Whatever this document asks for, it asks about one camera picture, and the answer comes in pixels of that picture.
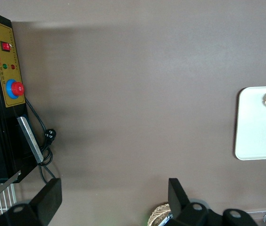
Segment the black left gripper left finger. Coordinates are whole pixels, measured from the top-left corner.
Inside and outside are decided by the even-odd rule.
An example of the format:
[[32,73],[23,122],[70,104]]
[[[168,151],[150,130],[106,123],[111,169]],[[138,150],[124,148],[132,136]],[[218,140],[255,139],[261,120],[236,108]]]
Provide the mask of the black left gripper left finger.
[[61,179],[53,178],[29,203],[14,205],[1,214],[0,226],[47,226],[61,204]]

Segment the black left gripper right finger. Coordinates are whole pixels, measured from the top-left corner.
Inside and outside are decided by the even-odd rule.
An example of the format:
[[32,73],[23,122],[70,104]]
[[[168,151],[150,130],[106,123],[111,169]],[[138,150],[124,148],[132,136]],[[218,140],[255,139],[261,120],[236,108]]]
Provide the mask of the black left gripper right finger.
[[200,202],[191,202],[177,178],[169,178],[168,204],[173,218],[168,226],[256,226],[246,212],[226,209],[219,215]]

